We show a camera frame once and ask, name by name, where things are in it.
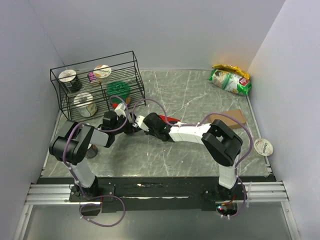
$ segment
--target cardboard piece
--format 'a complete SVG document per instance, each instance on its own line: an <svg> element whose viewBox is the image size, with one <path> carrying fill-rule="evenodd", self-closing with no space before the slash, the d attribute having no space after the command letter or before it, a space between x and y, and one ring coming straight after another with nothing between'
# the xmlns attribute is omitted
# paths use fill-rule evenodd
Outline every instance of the cardboard piece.
<svg viewBox="0 0 320 240"><path fill-rule="evenodd" d="M240 109L230 110L230 111L223 111L222 113L229 115L230 117L233 117L237 119L240 123L246 124L245 116L243 115L242 111ZM241 128L241 126L236 123L235 121L221 115L211 115L208 117L208 123L213 123L214 120L219 119L222 120L229 128L231 129L238 129Z"/></svg>

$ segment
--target yellow bag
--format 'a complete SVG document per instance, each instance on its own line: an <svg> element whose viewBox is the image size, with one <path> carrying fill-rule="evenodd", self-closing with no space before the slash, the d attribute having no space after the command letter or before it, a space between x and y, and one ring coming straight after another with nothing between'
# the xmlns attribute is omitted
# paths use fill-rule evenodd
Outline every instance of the yellow bag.
<svg viewBox="0 0 320 240"><path fill-rule="evenodd" d="M213 65L212 68L214 69L220 69L220 70L225 70L227 72L233 73L233 74L237 74L245 79L250 79L250 75L249 73L247 73L246 71L241 70L239 67L234 66L234 65L227 65L227 64L216 64Z"/></svg>

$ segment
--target snack bag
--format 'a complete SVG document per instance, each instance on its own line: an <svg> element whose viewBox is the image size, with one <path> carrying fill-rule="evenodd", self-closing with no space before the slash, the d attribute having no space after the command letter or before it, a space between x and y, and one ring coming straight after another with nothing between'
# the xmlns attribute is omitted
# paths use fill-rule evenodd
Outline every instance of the snack bag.
<svg viewBox="0 0 320 240"><path fill-rule="evenodd" d="M245 79L250 79L249 73L246 71L241 70L239 67L234 66L234 65L227 65L227 64L216 64L212 66L213 69L220 69L220 70L225 70L227 72L237 74L241 77L244 77Z"/></svg>
<svg viewBox="0 0 320 240"><path fill-rule="evenodd" d="M212 70L208 80L223 90L239 95L248 95L251 88L251 82L247 78L217 68Z"/></svg>

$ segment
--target white container lid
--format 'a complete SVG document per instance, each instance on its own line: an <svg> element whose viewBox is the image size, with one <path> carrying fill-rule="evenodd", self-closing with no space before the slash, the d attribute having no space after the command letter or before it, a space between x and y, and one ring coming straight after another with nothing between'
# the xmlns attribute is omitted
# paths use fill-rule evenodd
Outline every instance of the white container lid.
<svg viewBox="0 0 320 240"><path fill-rule="evenodd" d="M68 83L73 79L75 79L76 75L77 73L75 70L72 70L72 69L64 70L59 74L59 81L62 83Z"/></svg>
<svg viewBox="0 0 320 240"><path fill-rule="evenodd" d="M111 74L111 67L108 65L99 65L94 68L93 75L99 79L107 78Z"/></svg>
<svg viewBox="0 0 320 240"><path fill-rule="evenodd" d="M270 156L274 152L272 144L264 138L258 138L254 141L254 149L262 156Z"/></svg>
<svg viewBox="0 0 320 240"><path fill-rule="evenodd" d="M86 107L93 102L94 97L88 92L79 93L73 100L74 105L77 107Z"/></svg>

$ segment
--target wire rack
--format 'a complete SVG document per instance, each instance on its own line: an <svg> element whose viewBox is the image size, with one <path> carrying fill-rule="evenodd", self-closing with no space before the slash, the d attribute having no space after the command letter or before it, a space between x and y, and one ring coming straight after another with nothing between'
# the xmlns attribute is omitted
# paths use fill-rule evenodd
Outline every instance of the wire rack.
<svg viewBox="0 0 320 240"><path fill-rule="evenodd" d="M92 73L98 65L108 65L111 68L111 74L106 82L90 81L89 79L88 74ZM68 77L75 76L76 84L66 85L63 83L62 78L59 79L57 77L65 70L75 70L76 74ZM105 112L114 109L109 99L110 94L108 94L111 89L111 83L122 82L125 83L127 88L128 86L130 87L129 108L133 108L137 101L146 97L138 61L133 51L52 68L50 69L50 81L56 92L59 109L67 119L76 122L102 117ZM84 93L90 94L96 105L97 110L92 116L83 116L79 111L79 105L74 103L75 97ZM123 91L118 89L116 93L119 96L123 96L128 93L128 89ZM81 102L82 106L88 106L91 103L92 99L85 99ZM138 105L146 105L146 102L142 101Z"/></svg>

